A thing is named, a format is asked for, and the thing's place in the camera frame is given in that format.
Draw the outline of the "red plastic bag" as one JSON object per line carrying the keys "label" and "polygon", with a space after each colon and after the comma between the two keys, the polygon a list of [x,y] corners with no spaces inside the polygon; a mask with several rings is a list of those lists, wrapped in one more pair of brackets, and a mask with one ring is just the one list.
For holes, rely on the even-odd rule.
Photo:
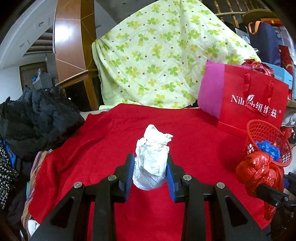
{"label": "red plastic bag", "polygon": [[245,156],[236,167],[236,178],[253,198],[257,197],[256,189],[261,184],[283,191],[283,172],[273,163],[273,158],[262,151]]}

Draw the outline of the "blue plastic bag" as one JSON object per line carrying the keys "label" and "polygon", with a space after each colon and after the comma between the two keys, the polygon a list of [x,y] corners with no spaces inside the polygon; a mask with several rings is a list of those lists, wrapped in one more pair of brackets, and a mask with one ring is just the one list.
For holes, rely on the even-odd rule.
{"label": "blue plastic bag", "polygon": [[257,144],[261,151],[269,154],[274,161],[278,162],[280,160],[280,149],[277,146],[274,146],[270,141],[256,141],[255,144]]}

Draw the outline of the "white plastic bag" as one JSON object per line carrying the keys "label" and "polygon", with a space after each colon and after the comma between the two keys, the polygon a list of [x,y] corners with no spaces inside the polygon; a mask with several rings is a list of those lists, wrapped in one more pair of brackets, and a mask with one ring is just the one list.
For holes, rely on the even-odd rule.
{"label": "white plastic bag", "polygon": [[170,150],[168,143],[172,138],[173,135],[160,132],[152,124],[147,126],[135,149],[132,180],[137,188],[149,191],[165,183]]}

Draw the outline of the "red plastic mesh basket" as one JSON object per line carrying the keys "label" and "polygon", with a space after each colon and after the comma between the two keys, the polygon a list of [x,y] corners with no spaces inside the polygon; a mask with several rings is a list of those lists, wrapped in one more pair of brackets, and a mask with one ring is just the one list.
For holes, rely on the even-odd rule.
{"label": "red plastic mesh basket", "polygon": [[292,149],[288,137],[278,128],[262,120],[251,120],[247,123],[246,133],[243,156],[262,151],[269,154],[280,168],[291,163]]}

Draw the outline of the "striped cloth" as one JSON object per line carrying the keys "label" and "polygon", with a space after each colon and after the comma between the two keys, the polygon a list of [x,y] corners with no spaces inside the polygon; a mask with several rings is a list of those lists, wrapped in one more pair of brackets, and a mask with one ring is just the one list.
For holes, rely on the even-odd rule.
{"label": "striped cloth", "polygon": [[29,233],[28,229],[28,220],[32,219],[32,215],[29,213],[29,205],[33,199],[33,194],[35,190],[35,185],[36,185],[36,178],[37,178],[37,173],[39,169],[41,168],[41,165],[46,158],[46,156],[49,154],[49,151],[43,151],[43,152],[38,152],[35,160],[33,162],[33,166],[31,168],[31,173],[30,173],[30,180],[29,180],[29,192],[27,195],[27,200],[25,202],[25,207],[23,210],[23,214],[21,216],[21,222],[23,224],[23,227],[25,228],[26,232]]}

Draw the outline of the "red blanket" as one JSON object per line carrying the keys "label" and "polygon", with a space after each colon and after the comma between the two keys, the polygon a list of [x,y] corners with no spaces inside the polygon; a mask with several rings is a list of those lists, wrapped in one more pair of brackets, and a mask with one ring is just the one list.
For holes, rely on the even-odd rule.
{"label": "red blanket", "polygon": [[245,140],[217,128],[213,116],[196,108],[161,109],[120,104],[89,115],[84,125],[60,148],[49,153],[39,168],[32,218],[41,223],[76,182],[96,184],[114,173],[128,154],[142,167],[148,151],[160,162],[170,154],[175,164],[206,184],[223,182],[243,204],[260,228],[263,201],[250,197],[237,181]]}

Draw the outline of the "red Nilrich paper bag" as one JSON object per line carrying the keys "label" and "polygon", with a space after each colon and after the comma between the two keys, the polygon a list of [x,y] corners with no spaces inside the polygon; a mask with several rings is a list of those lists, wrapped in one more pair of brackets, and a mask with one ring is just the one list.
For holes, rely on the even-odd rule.
{"label": "red Nilrich paper bag", "polygon": [[287,98],[286,83],[242,66],[226,65],[218,129],[245,138],[250,120],[280,128]]}

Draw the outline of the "black clothes pile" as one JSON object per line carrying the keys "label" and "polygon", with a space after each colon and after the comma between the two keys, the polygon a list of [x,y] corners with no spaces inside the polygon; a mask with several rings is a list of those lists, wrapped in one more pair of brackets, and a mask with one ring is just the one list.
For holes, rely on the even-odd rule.
{"label": "black clothes pile", "polygon": [[58,86],[25,88],[18,100],[1,104],[1,137],[23,161],[60,147],[83,124],[78,108]]}

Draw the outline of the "light blue box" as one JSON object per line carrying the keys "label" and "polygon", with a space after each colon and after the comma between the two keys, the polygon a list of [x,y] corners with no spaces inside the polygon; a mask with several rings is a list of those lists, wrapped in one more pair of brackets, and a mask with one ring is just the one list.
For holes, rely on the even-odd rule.
{"label": "light blue box", "polygon": [[267,66],[269,66],[273,72],[274,77],[288,85],[289,90],[292,90],[292,80],[293,77],[290,73],[288,73],[284,68],[278,67],[276,65],[272,65],[269,63],[265,63]]}

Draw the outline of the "magenta pillow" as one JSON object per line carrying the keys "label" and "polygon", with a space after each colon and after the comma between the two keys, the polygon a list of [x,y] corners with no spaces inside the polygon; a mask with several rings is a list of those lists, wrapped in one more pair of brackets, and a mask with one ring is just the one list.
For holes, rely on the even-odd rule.
{"label": "magenta pillow", "polygon": [[197,97],[198,107],[216,118],[219,118],[222,106],[226,66],[228,64],[206,62]]}

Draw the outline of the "shiny red bag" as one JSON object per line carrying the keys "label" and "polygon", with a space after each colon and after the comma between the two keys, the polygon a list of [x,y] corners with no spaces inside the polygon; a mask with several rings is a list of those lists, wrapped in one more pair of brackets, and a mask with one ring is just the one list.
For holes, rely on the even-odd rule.
{"label": "shiny red bag", "polygon": [[255,61],[254,59],[246,59],[242,63],[242,66],[246,66],[251,70],[261,72],[267,76],[274,77],[274,71],[267,64]]}

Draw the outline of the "wooden headboard cabinet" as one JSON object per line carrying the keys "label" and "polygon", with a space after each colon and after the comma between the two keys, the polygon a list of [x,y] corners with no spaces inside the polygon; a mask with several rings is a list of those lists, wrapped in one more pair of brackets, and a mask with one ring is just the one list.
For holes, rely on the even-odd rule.
{"label": "wooden headboard cabinet", "polygon": [[95,111],[100,106],[100,90],[98,70],[89,69],[73,75],[55,86],[61,86],[67,98],[79,109],[79,111]]}

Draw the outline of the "navy blue bag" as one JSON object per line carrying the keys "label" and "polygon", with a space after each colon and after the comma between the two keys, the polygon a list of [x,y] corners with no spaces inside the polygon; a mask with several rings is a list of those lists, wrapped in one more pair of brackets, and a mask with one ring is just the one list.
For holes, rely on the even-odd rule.
{"label": "navy blue bag", "polygon": [[273,27],[261,21],[248,24],[250,44],[258,49],[262,62],[280,67],[280,48],[276,32]]}

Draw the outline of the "straw hat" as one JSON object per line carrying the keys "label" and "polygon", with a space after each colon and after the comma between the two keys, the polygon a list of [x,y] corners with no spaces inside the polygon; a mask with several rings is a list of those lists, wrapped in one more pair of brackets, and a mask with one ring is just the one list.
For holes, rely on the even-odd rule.
{"label": "straw hat", "polygon": [[252,9],[242,16],[245,25],[250,22],[260,21],[261,19],[277,19],[278,17],[269,9]]}

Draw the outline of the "wooden stair railing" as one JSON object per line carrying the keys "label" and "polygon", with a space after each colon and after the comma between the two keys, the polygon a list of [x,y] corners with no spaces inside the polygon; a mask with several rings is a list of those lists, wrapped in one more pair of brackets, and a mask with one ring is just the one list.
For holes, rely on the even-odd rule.
{"label": "wooden stair railing", "polygon": [[222,22],[230,23],[234,28],[239,28],[247,11],[266,8],[262,1],[252,0],[205,0],[202,3]]}

